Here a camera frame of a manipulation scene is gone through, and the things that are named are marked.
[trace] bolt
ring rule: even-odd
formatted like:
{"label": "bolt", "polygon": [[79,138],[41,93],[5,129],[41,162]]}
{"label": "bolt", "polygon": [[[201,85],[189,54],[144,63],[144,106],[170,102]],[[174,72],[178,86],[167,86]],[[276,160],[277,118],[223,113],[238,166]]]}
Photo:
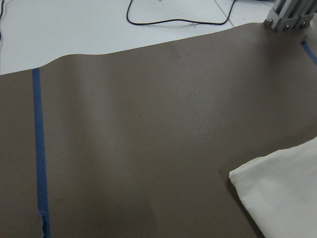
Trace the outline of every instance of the bolt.
{"label": "bolt", "polygon": [[306,22],[305,21],[303,21],[302,24],[299,27],[303,28],[304,26],[306,26]]}
{"label": "bolt", "polygon": [[286,25],[283,29],[283,31],[287,31],[289,29],[289,25]]}

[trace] white cloth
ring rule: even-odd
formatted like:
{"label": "white cloth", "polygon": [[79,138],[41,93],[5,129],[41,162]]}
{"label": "white cloth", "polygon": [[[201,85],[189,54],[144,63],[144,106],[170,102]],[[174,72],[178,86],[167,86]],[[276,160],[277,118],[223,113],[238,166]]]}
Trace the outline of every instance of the white cloth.
{"label": "white cloth", "polygon": [[317,138],[229,173],[266,238],[317,238]]}

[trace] white floor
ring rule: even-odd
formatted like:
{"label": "white floor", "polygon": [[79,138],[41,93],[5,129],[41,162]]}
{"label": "white floor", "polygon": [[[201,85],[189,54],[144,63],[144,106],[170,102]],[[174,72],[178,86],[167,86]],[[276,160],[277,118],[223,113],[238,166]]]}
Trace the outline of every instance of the white floor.
{"label": "white floor", "polygon": [[[222,22],[233,0],[134,0],[137,22],[186,18]],[[184,22],[134,26],[130,0],[7,0],[0,22],[0,74],[43,66],[69,54],[108,54],[263,22],[273,1],[237,0],[222,26]]]}

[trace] blue tape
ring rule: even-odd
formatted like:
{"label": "blue tape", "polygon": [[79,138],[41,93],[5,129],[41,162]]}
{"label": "blue tape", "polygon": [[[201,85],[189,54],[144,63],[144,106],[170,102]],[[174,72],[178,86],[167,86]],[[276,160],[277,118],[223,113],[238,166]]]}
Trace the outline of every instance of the blue tape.
{"label": "blue tape", "polygon": [[304,50],[306,51],[307,55],[317,65],[317,57],[314,55],[314,53],[312,52],[312,50],[309,48],[309,46],[307,44],[307,36],[304,37],[304,39],[302,41],[302,46],[303,46]]}
{"label": "blue tape", "polygon": [[43,238],[50,238],[49,202],[46,179],[45,142],[42,114],[41,78],[40,69],[32,70],[33,100],[35,122],[35,150],[36,150],[36,180],[38,194],[38,209],[42,218]]}

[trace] black cable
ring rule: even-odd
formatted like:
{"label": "black cable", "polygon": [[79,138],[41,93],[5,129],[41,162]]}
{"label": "black cable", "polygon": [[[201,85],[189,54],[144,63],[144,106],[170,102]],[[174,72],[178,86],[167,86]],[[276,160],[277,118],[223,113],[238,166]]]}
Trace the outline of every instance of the black cable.
{"label": "black cable", "polygon": [[1,3],[0,21],[1,21],[2,15],[3,15],[3,5],[4,5],[4,0],[2,0],[2,3]]}
{"label": "black cable", "polygon": [[231,15],[231,11],[232,11],[232,8],[233,8],[233,5],[234,3],[236,2],[237,0],[234,0],[232,5],[231,5],[231,8],[230,8],[230,11],[229,11],[229,14],[228,14],[228,17],[227,19],[224,21],[224,22],[204,22],[204,21],[191,21],[191,20],[186,20],[186,19],[170,19],[170,20],[164,20],[164,21],[155,21],[155,22],[148,22],[148,23],[137,23],[137,22],[133,22],[129,19],[129,11],[130,11],[130,8],[131,8],[131,5],[132,5],[132,2],[133,0],[131,0],[129,6],[128,6],[128,10],[127,10],[127,21],[129,23],[131,23],[132,25],[137,25],[137,26],[145,26],[145,25],[154,25],[154,24],[160,24],[160,23],[165,23],[165,22],[171,22],[171,21],[185,21],[185,22],[190,22],[190,23],[197,23],[197,24],[204,24],[204,25],[223,25],[225,23],[227,23],[227,21],[229,20],[229,17]]}

